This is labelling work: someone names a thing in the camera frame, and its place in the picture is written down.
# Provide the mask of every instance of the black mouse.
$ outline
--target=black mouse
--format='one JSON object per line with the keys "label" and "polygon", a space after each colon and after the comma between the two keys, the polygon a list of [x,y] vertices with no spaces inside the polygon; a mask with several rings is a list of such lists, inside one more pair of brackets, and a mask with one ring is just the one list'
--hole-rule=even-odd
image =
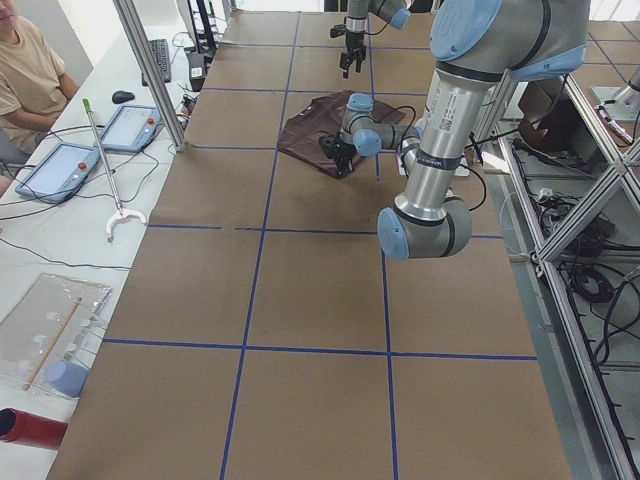
{"label": "black mouse", "polygon": [[136,96],[131,92],[125,92],[124,90],[117,90],[113,92],[111,95],[111,101],[116,105],[119,103],[128,102],[129,100],[133,100]]}

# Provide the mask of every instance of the blue cap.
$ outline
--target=blue cap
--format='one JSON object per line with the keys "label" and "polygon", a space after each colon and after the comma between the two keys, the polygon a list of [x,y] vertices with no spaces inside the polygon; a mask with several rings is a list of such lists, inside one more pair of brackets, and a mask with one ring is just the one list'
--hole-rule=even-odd
{"label": "blue cap", "polygon": [[48,383],[72,398],[80,396],[88,375],[89,370],[85,367],[64,361],[50,365],[44,372],[44,378]]}
{"label": "blue cap", "polygon": [[368,113],[373,111],[373,98],[364,93],[354,93],[349,97],[347,108],[354,112]]}
{"label": "blue cap", "polygon": [[363,157],[370,157],[382,150],[382,139],[373,130],[359,130],[353,136],[353,145]]}
{"label": "blue cap", "polygon": [[382,251],[390,258],[407,260],[409,244],[398,214],[387,207],[378,215],[378,240]]}
{"label": "blue cap", "polygon": [[404,26],[407,24],[407,21],[409,20],[410,16],[411,16],[411,12],[409,10],[407,10],[406,8],[401,8],[393,16],[393,18],[389,22],[389,25],[391,25],[393,28],[397,30],[402,30]]}

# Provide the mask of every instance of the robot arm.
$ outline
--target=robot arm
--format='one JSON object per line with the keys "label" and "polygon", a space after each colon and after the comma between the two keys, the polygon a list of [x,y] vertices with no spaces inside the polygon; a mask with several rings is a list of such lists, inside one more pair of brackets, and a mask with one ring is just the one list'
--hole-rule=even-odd
{"label": "robot arm", "polygon": [[407,23],[409,7],[413,0],[349,0],[347,17],[343,24],[331,29],[331,38],[346,35],[347,51],[340,55],[342,76],[349,78],[349,68],[355,62],[356,72],[360,73],[362,62],[367,58],[364,35],[367,29],[367,16],[371,12],[394,28],[401,29]]}
{"label": "robot arm", "polygon": [[[393,208],[378,217],[387,256],[443,257],[464,248],[471,238],[471,215],[452,194],[451,182],[487,90],[507,69],[513,81],[534,81],[578,68],[586,54],[588,18],[588,0],[444,2],[431,32],[437,83],[427,99],[424,134],[419,141],[415,136],[400,140],[409,179]],[[348,105],[340,139],[362,155],[393,148],[388,129],[353,121],[363,113],[361,104]]]}

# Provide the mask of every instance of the white table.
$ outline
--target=white table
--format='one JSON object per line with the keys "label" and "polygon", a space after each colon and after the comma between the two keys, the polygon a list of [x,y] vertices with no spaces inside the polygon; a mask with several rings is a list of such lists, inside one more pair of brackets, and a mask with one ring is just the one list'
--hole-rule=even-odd
{"label": "white table", "polygon": [[[177,106],[188,85],[188,62],[181,48],[172,45],[172,38],[178,30],[167,27],[147,28],[148,38],[167,38],[170,51],[175,55],[172,64],[172,83],[167,85],[172,103]],[[176,39],[181,43],[185,36]],[[88,118],[82,99],[88,98],[96,123],[105,124],[115,112],[117,105],[111,102],[111,94],[116,90],[133,92],[136,99],[131,104],[154,105],[148,88],[142,87],[140,69],[124,35],[119,37],[105,57],[95,67],[80,91],[67,106],[53,127],[60,130],[68,127],[88,125]],[[90,130],[64,133],[64,141],[83,145],[93,144]],[[42,142],[31,157],[29,164],[37,164],[59,140],[50,137]],[[165,130],[162,130],[146,152],[159,162],[155,171],[144,181],[136,199],[127,206],[143,212],[147,218],[153,209],[167,173],[171,166],[175,149]],[[118,167],[130,158],[128,155],[108,156],[111,167]],[[139,154],[126,165],[117,168],[114,178],[123,199],[134,195],[141,180],[155,166],[151,158]],[[101,175],[101,165],[91,173],[89,181],[80,190],[83,196],[110,193],[107,177]],[[0,199],[0,205],[21,200],[13,188]],[[112,243],[107,242],[105,226],[116,211],[112,198],[98,197],[85,199],[75,197],[65,204],[44,213],[16,220],[2,218],[21,215],[47,207],[38,201],[18,205],[0,206],[0,238],[13,244],[30,248],[51,259],[71,264],[89,263],[99,265],[131,266],[145,232],[145,226],[138,220],[119,223],[115,226]],[[58,274],[66,277],[100,283],[113,288],[111,298],[101,312],[108,320],[113,313],[127,271],[95,268],[70,268],[40,260],[29,252],[0,243],[0,319],[11,311],[23,297],[27,289],[41,273]],[[12,407],[49,418],[68,421],[75,408],[75,401],[58,399],[42,394],[32,394],[9,387],[0,378],[0,408]],[[2,478],[22,480],[44,479],[55,458],[56,452],[0,443],[0,465]]]}

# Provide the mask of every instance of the red cylinder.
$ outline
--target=red cylinder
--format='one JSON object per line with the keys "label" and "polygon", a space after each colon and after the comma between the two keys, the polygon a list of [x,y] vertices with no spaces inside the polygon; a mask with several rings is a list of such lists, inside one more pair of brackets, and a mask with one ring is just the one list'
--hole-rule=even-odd
{"label": "red cylinder", "polygon": [[0,441],[57,450],[67,424],[32,413],[5,408],[0,410]]}

